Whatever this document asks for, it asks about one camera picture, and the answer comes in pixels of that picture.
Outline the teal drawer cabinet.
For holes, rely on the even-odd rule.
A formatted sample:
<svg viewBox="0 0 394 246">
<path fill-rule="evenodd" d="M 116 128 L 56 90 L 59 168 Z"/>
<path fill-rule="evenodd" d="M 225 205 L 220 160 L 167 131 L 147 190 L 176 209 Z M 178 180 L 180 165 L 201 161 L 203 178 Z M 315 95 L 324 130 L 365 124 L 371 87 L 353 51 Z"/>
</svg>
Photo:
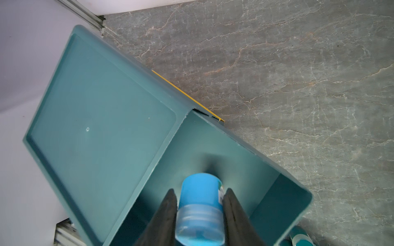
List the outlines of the teal drawer cabinet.
<svg viewBox="0 0 394 246">
<path fill-rule="evenodd" d="M 85 243 L 113 246 L 143 180 L 193 110 L 218 122 L 143 64 L 77 25 L 24 144 Z"/>
</svg>

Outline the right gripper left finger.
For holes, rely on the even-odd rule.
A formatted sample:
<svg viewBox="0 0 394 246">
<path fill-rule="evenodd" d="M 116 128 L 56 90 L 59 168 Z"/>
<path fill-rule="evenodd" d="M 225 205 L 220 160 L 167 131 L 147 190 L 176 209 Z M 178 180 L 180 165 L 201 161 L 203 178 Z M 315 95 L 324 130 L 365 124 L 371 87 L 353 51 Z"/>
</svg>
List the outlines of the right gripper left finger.
<svg viewBox="0 0 394 246">
<path fill-rule="evenodd" d="M 174 189 L 169 189 L 134 246 L 175 246 L 177 211 L 178 204 Z"/>
</svg>

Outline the teal top drawer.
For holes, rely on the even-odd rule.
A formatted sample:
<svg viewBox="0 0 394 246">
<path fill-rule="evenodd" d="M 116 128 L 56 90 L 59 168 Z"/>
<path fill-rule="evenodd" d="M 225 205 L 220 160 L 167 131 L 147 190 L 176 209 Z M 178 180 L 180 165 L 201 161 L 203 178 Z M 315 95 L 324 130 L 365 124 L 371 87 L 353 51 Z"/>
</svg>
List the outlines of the teal top drawer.
<svg viewBox="0 0 394 246">
<path fill-rule="evenodd" d="M 190 111 L 151 174 L 143 180 L 113 246 L 134 246 L 169 189 L 179 206 L 183 181 L 208 173 L 231 188 L 266 246 L 278 246 L 312 202 L 312 193 L 287 171 L 211 117 Z"/>
</svg>

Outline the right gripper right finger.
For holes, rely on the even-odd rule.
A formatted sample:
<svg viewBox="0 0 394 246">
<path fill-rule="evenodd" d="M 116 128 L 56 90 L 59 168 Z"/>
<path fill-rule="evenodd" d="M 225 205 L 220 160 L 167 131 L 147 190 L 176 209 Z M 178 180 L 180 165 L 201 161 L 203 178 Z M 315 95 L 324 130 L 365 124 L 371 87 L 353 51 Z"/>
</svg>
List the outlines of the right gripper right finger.
<svg viewBox="0 0 394 246">
<path fill-rule="evenodd" d="M 265 246 L 234 191 L 228 188 L 223 198 L 226 246 Z"/>
</svg>

